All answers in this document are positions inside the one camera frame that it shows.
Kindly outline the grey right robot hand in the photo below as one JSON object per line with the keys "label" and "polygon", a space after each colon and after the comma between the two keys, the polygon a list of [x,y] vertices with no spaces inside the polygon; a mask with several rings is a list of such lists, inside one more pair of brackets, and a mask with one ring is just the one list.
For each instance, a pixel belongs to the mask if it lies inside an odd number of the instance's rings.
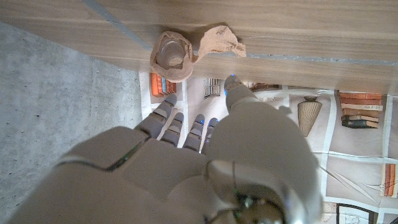
{"label": "grey right robot hand", "polygon": [[314,223],[323,200],[318,161],[285,109],[235,76],[228,115],[197,116],[178,147],[183,115],[168,96],[135,128],[77,144],[11,223]]}

